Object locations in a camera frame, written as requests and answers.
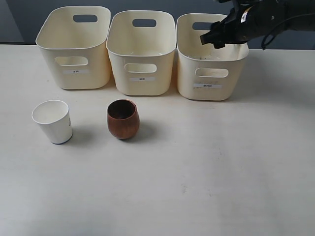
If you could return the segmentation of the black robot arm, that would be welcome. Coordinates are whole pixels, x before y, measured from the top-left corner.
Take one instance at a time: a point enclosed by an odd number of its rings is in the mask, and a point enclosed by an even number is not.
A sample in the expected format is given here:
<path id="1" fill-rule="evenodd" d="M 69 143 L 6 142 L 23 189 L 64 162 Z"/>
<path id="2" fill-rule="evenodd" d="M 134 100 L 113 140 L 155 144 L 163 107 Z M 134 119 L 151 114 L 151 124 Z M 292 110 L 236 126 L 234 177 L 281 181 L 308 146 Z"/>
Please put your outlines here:
<path id="1" fill-rule="evenodd" d="M 202 45 L 221 49 L 227 44 L 246 44 L 263 37 L 264 50 L 279 34 L 315 30 L 313 0 L 234 0 L 230 13 L 211 24 L 200 36 Z"/>

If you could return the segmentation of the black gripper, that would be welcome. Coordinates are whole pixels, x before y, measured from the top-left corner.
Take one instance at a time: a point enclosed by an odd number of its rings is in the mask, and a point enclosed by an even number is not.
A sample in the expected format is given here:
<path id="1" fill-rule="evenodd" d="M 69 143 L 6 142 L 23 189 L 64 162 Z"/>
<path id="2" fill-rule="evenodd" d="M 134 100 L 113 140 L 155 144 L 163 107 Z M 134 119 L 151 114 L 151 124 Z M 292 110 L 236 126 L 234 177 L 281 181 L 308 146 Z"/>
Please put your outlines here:
<path id="1" fill-rule="evenodd" d="M 211 24 L 210 31 L 200 36 L 202 45 L 213 44 L 215 49 L 226 44 L 243 44 L 260 37 L 255 17 L 258 4 L 235 5 L 223 21 Z"/>

